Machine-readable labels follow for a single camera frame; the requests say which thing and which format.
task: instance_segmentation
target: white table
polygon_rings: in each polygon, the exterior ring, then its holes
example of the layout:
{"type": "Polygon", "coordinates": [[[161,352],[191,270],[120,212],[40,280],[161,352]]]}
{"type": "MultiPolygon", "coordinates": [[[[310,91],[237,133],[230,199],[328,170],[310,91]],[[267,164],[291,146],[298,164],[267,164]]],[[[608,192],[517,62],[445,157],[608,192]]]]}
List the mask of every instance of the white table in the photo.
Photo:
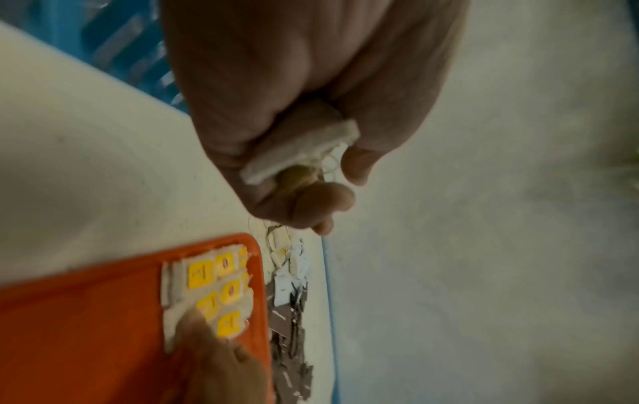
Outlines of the white table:
{"type": "MultiPolygon", "coordinates": [[[[186,115],[1,23],[0,55],[0,284],[248,231],[186,115]]],[[[302,234],[310,402],[329,403],[321,239],[302,234]]]]}

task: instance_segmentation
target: red tray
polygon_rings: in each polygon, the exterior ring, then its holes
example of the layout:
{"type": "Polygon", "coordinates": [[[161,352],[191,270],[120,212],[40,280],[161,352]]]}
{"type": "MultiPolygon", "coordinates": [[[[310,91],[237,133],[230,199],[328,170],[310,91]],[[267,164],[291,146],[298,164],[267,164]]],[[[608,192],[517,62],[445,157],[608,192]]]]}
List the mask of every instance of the red tray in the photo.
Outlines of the red tray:
{"type": "Polygon", "coordinates": [[[0,403],[159,403],[176,380],[162,350],[162,263],[231,244],[248,248],[255,293],[238,340],[270,380],[260,247],[235,234],[0,290],[0,403]]]}

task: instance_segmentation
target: gray floor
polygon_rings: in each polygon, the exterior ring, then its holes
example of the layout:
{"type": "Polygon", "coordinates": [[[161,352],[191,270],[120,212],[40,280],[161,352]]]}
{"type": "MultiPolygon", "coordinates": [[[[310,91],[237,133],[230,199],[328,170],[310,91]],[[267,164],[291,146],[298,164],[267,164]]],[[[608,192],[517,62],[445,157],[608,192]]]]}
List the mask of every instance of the gray floor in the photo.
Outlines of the gray floor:
{"type": "Polygon", "coordinates": [[[341,402],[639,402],[638,146],[625,1],[475,0],[327,239],[341,402]]]}

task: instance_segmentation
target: hand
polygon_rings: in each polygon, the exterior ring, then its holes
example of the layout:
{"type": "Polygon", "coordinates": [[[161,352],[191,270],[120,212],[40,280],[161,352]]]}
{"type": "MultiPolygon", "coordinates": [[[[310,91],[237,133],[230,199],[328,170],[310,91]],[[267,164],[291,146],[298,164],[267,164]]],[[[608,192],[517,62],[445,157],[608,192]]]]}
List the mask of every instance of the hand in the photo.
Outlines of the hand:
{"type": "Polygon", "coordinates": [[[176,338],[190,365],[188,382],[185,391],[169,392],[163,403],[265,404],[264,366],[243,345],[214,337],[199,311],[184,315],[176,338]]]}
{"type": "Polygon", "coordinates": [[[204,151],[250,213],[319,234],[354,193],[314,184],[275,193],[238,171],[290,127],[354,118],[341,160],[364,185],[373,165],[423,122],[441,90],[468,0],[160,0],[168,58],[204,151]],[[302,99],[314,100],[314,110],[302,99]]]}

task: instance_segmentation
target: yellow tea bag tag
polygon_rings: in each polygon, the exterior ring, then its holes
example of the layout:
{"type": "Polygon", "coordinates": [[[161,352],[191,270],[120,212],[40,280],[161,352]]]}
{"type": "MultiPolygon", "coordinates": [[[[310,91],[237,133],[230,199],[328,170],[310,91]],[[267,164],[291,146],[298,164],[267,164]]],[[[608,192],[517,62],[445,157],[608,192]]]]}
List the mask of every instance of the yellow tea bag tag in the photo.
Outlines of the yellow tea bag tag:
{"type": "Polygon", "coordinates": [[[242,330],[242,316],[239,311],[223,315],[218,320],[218,338],[236,335],[242,330]]]}
{"type": "Polygon", "coordinates": [[[251,282],[251,275],[244,272],[242,274],[242,287],[244,288],[244,290],[248,289],[249,282],[251,282]]]}
{"type": "Polygon", "coordinates": [[[222,302],[222,304],[235,303],[240,299],[240,296],[242,296],[242,281],[238,279],[228,282],[222,287],[220,302],[222,302]]]}
{"type": "Polygon", "coordinates": [[[200,300],[197,304],[197,308],[202,312],[206,321],[215,317],[220,309],[220,305],[218,304],[218,292],[213,292],[200,300]]]}
{"type": "Polygon", "coordinates": [[[240,262],[240,268],[246,268],[246,264],[248,263],[248,250],[246,247],[242,248],[238,252],[238,261],[240,262]]]}
{"type": "Polygon", "coordinates": [[[215,274],[218,278],[228,276],[235,272],[235,259],[232,252],[220,254],[215,259],[215,274]]]}
{"type": "Polygon", "coordinates": [[[213,282],[213,262],[200,261],[188,266],[188,288],[195,289],[213,282]]]}

